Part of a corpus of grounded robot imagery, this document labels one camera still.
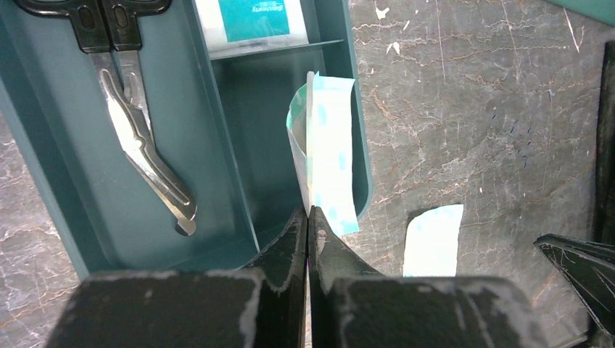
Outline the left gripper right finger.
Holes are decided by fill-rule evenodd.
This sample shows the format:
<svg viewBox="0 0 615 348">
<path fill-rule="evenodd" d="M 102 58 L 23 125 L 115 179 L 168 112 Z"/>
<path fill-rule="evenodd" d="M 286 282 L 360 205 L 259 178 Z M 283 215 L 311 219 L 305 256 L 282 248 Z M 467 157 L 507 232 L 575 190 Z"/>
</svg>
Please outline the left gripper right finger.
<svg viewBox="0 0 615 348">
<path fill-rule="evenodd" d="M 546 347 L 524 292 L 490 276 L 388 277 L 337 237 L 323 210 L 307 223 L 314 347 Z"/>
</svg>

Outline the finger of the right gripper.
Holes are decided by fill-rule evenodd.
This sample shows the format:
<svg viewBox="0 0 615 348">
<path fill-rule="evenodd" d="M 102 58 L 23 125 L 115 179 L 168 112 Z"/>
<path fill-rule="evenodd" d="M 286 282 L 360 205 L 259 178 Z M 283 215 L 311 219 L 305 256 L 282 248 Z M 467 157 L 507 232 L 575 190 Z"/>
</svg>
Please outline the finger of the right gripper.
<svg viewBox="0 0 615 348">
<path fill-rule="evenodd" d="M 572 285 L 596 326 L 614 335 L 614 245 L 546 234 L 534 246 Z"/>
</svg>

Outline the black handled scissors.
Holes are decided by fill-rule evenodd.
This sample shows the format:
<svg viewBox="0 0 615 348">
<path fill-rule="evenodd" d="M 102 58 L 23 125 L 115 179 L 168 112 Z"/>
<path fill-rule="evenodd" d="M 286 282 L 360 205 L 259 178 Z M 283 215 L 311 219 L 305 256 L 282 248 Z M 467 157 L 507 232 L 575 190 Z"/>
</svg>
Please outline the black handled scissors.
<svg viewBox="0 0 615 348">
<path fill-rule="evenodd" d="M 79 49 L 90 57 L 112 126 L 129 162 L 176 218 L 176 231 L 197 229 L 197 203 L 159 156 L 139 51 L 139 17 L 160 15 L 170 1 L 17 1 L 38 17 L 67 19 Z"/>
</svg>

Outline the teal plastic tray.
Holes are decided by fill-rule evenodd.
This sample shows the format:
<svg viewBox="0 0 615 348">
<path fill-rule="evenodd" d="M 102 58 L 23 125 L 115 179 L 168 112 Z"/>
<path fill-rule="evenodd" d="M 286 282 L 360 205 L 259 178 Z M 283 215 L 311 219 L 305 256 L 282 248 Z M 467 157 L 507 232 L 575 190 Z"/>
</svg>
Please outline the teal plastic tray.
<svg viewBox="0 0 615 348">
<path fill-rule="evenodd" d="M 308 72 L 358 78 L 346 1 L 303 1 L 305 45 L 214 57 L 195 1 L 139 20 L 157 151 L 197 203 L 176 219 L 120 148 L 67 18 L 1 3 L 1 111 L 80 278 L 238 268 L 302 206 L 285 119 Z"/>
</svg>

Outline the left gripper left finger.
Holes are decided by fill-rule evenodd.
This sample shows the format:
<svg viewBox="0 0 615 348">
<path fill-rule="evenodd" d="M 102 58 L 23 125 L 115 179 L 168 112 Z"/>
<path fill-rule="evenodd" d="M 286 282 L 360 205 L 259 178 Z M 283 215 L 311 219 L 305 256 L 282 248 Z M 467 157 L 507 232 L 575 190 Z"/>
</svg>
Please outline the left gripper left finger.
<svg viewBox="0 0 615 348">
<path fill-rule="evenodd" d="M 237 270 L 99 273 L 71 296 L 48 347 L 302 347 L 303 208 Z"/>
</svg>

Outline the teal bandage strips stack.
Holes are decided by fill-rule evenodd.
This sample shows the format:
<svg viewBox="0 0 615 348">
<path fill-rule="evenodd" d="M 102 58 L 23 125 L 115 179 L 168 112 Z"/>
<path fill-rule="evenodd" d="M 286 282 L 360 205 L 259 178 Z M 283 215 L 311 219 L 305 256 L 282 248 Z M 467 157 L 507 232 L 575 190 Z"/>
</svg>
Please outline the teal bandage strips stack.
<svg viewBox="0 0 615 348">
<path fill-rule="evenodd" d="M 305 211 L 319 207 L 333 233 L 360 230 L 352 192 L 352 78 L 307 73 L 289 105 L 286 129 Z M 405 277 L 455 276 L 462 204 L 436 207 L 406 228 Z"/>
</svg>

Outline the green medicine kit box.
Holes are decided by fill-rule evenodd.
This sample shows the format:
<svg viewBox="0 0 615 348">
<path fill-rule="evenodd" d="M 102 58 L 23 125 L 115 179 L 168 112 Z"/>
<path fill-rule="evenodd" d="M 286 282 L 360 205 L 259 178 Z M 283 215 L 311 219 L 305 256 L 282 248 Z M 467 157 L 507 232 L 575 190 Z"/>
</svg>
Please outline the green medicine kit box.
<svg viewBox="0 0 615 348">
<path fill-rule="evenodd" d="M 552 0 L 552 2 L 590 17 L 614 14 L 614 0 Z"/>
</svg>

